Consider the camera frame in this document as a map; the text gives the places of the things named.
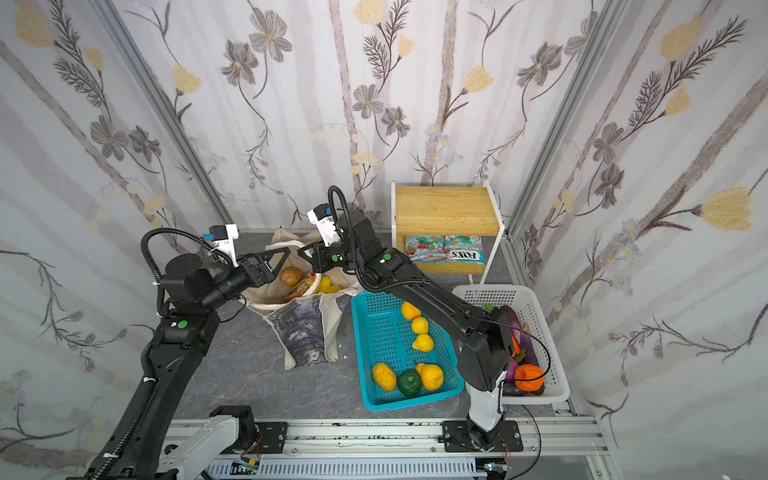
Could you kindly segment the yellow banana bunch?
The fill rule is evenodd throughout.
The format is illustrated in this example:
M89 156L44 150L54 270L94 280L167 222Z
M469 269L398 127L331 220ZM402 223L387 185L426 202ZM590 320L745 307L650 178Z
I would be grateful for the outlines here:
M342 289L342 286L334 284L330 278L323 276L318 283L315 294L334 294Z

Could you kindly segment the orange candy bag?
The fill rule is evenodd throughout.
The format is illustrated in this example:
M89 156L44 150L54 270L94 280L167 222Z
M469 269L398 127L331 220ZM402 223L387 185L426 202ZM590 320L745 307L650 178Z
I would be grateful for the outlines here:
M295 298L304 296L308 290L312 288L312 285L316 281L317 275L314 272L307 272L290 290L285 297L286 302L290 302Z

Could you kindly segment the brown potato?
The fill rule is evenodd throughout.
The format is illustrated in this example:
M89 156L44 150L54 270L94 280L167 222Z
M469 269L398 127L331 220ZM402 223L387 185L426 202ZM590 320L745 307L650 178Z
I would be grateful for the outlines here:
M298 267L284 267L279 274L279 281L286 287L293 288L304 277L305 273Z

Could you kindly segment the cream canvas tote bag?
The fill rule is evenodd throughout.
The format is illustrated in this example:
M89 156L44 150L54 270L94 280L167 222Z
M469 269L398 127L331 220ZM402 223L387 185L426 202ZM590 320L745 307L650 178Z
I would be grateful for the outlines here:
M343 289L334 294L315 294L323 276ZM290 290L276 280L244 293L247 308L270 325L284 348L284 368L338 361L337 333L342 313L352 298L363 292L360 283L336 268L321 274L304 296L286 302Z

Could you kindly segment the yellow lemon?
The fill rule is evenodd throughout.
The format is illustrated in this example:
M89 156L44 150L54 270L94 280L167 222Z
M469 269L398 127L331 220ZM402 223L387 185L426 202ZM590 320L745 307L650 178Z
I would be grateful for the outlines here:
M416 335L429 333L429 321L424 317L416 317L411 321L411 329Z
M413 321L422 316L422 312L409 302L404 302L401 306L401 314L407 321Z
M429 353L434 348L435 342L429 334L418 334L412 343L412 349L422 353Z

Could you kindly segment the orange bell pepper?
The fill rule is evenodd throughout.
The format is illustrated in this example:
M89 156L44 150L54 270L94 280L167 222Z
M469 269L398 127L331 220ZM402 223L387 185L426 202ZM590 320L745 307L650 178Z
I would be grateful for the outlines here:
M520 364L514 372L514 386L526 393L540 391L544 387L544 372L533 364Z

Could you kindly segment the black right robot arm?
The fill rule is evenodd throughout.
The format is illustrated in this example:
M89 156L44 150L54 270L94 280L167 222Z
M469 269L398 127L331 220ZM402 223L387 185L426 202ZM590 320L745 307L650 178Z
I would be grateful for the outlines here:
M298 250L316 273L340 268L370 293L389 293L418 308L460 347L457 370L470 394L465 437L488 451L501 437L503 382L515 348L511 325L499 307L474 306L433 282L403 252L384 247L360 210L349 208L343 191L328 188L328 201L309 212L319 241Z

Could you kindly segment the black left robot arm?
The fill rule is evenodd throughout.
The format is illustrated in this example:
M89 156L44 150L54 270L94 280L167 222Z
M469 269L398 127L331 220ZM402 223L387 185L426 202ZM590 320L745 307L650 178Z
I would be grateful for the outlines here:
M178 255L159 269L150 241L170 234L188 238L215 257L206 262L190 253ZM142 376L121 420L94 462L86 479L193 479L219 454L253 453L264 433L247 406L214 410L208 426L195 439L171 451L163 447L181 397L212 346L221 324L220 307L247 289L268 285L280 272L274 255L286 261L287 247L238 256L226 226L196 236L169 227L148 231L141 253L158 289L160 322L140 354Z

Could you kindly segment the green mint candy bag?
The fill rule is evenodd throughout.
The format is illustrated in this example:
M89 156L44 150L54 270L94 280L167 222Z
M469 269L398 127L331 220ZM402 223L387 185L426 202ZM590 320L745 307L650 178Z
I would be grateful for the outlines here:
M443 252L445 260L451 263L486 264L480 236L446 235Z

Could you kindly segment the white metal wooden shelf rack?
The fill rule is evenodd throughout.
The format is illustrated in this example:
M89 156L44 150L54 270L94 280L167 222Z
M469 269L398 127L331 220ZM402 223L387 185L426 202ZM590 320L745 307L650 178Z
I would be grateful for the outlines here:
M489 183L481 187L408 186L391 183L391 243L405 246L408 235L476 235L494 243L484 266L428 264L428 274L466 275L483 284L501 243L505 224Z

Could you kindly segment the yellow bumpy citrus left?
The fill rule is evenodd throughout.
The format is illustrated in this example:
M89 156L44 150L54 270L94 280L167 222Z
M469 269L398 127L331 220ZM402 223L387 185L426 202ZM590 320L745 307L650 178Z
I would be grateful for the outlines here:
M384 363L377 363L372 369L375 384L385 392L393 392L397 387L397 375Z

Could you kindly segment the green avocado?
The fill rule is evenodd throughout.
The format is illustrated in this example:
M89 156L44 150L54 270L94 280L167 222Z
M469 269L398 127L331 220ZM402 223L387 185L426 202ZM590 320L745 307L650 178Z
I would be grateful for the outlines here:
M397 377L397 389L406 398L418 397L422 388L421 377L415 369L408 369Z

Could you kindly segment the white plastic basket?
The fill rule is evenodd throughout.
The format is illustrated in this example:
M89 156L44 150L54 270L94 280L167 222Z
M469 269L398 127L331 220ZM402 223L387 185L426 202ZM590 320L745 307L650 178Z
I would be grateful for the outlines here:
M511 307L521 324L527 326L530 333L544 343L550 354L552 365L544 377L544 393L540 396L503 395L501 397L503 405L549 405L568 400L571 389L563 364L539 301L530 288L512 284L462 285L455 287L453 294L479 307L484 305L495 307L507 305Z

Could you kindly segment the orange carrot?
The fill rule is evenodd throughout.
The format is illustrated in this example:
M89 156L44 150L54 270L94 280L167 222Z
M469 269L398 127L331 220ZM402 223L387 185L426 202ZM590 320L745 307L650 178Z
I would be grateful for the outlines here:
M520 343L516 340L516 337L514 335L511 336L511 341L513 345L512 357L515 358L518 362L520 362L521 358L525 354L525 349L520 346Z

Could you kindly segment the dark eggplant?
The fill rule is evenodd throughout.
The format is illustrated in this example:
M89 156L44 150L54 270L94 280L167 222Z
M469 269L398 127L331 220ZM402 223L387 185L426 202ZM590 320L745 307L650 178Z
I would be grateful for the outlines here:
M523 326L519 320L518 315L509 306L502 306L502 312L506 315L507 321L512 330L512 335L516 337L516 340L520 343L520 346L525 349L525 354L521 358L519 364L533 364L539 366L539 361L534 350L533 340L528 333L523 329Z

